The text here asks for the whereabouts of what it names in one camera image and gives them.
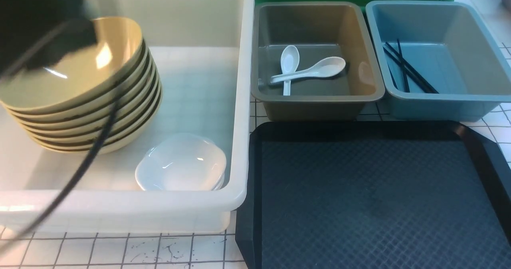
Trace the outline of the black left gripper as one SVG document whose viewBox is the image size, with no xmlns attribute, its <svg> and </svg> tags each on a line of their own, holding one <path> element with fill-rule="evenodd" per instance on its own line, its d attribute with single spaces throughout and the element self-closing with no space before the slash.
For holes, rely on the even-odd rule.
<svg viewBox="0 0 511 269">
<path fill-rule="evenodd" d="M 0 0 L 1 79 L 97 44 L 85 0 Z"/>
</svg>

